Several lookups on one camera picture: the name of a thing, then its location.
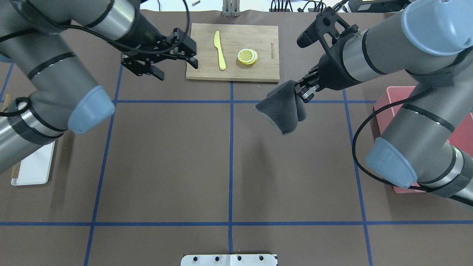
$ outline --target light blue cap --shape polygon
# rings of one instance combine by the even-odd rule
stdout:
[[[113,115],[115,105],[102,86],[91,89],[69,117],[68,128],[75,134],[84,134]]]
[[[457,54],[473,45],[473,0],[417,0],[403,11],[401,25],[420,50]]]
[[[417,175],[406,158],[387,140],[377,138],[366,156],[366,164],[387,181],[401,188],[417,182]]]
[[[11,58],[4,56],[2,53],[0,53],[0,62],[13,63]]]

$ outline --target wooden cutting board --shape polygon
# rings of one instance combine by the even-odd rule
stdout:
[[[220,43],[227,68],[220,70],[215,32],[220,31]],[[190,80],[233,80],[279,82],[279,36],[277,26],[225,25],[192,23],[191,38],[197,43],[199,68],[187,65]],[[258,61],[244,65],[237,59],[241,49],[253,49]]]

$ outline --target white bracket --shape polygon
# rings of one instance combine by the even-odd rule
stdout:
[[[181,266],[278,266],[278,255],[186,255],[181,260]]]
[[[224,17],[239,17],[240,0],[223,0],[222,13]]]

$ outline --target lemon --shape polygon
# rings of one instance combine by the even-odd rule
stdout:
[[[242,49],[238,52],[238,60],[245,65],[252,65],[258,60],[258,53],[252,49]]]

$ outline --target black hole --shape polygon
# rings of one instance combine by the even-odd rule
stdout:
[[[330,26],[330,20],[328,18],[324,18],[322,21],[324,22],[325,26]]]

